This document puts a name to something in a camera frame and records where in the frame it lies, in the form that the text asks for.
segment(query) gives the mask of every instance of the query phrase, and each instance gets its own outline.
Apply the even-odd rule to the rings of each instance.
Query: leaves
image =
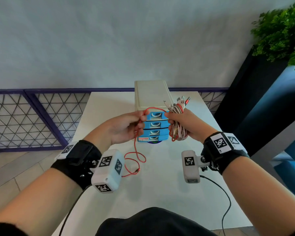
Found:
[[[261,13],[251,33],[257,40],[253,55],[265,55],[269,61],[289,58],[295,65],[295,3],[289,8]]]

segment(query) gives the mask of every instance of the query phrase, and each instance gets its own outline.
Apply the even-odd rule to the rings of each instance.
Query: white cable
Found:
[[[185,99],[183,96],[181,97],[181,99],[177,99],[177,104],[179,104],[182,107],[182,109],[176,103],[174,103],[173,106],[168,106],[166,101],[164,101],[164,103],[171,113],[182,114],[185,109]],[[188,137],[188,131],[179,122],[175,121],[173,127],[170,130],[169,135],[171,135],[172,138],[176,139],[177,141],[183,141]]]

